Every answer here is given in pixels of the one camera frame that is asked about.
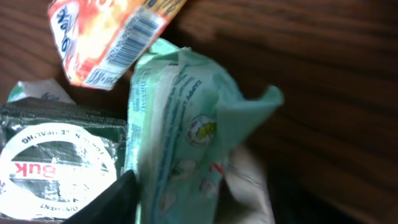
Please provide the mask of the black round-logo packet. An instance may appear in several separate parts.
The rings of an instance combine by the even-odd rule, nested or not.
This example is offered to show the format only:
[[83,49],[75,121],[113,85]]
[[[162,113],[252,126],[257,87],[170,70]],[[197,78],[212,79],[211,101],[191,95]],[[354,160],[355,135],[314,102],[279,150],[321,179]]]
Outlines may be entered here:
[[63,221],[120,176],[126,121],[73,103],[1,106],[1,217]]

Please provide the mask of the orange small box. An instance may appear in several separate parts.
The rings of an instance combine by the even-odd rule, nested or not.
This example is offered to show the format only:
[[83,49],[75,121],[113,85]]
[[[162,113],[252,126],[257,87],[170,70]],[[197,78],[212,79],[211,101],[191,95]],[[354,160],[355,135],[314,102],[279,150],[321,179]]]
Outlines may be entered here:
[[52,1],[50,28],[69,84],[111,90],[186,1]]

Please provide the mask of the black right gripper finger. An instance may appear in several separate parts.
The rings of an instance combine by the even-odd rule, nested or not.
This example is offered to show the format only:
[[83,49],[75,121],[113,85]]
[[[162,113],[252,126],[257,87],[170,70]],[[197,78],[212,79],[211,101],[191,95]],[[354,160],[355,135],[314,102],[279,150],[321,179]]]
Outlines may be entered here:
[[135,224],[137,204],[136,176],[129,170],[62,224]]

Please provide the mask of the teal snack packet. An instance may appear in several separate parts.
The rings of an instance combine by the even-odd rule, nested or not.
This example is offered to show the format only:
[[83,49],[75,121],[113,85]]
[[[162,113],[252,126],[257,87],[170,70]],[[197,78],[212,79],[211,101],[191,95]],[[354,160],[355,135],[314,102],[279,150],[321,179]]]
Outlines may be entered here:
[[231,75],[188,47],[156,40],[131,80],[124,168],[141,187],[136,221],[212,223],[232,148],[284,102],[247,100]]

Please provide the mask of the teal small box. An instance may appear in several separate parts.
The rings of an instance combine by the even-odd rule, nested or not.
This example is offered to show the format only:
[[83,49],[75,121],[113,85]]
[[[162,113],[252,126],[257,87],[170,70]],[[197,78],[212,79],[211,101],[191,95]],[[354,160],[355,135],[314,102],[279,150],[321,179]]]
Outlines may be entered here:
[[18,101],[29,97],[75,104],[68,93],[54,79],[27,82],[18,81],[10,92],[7,102]]

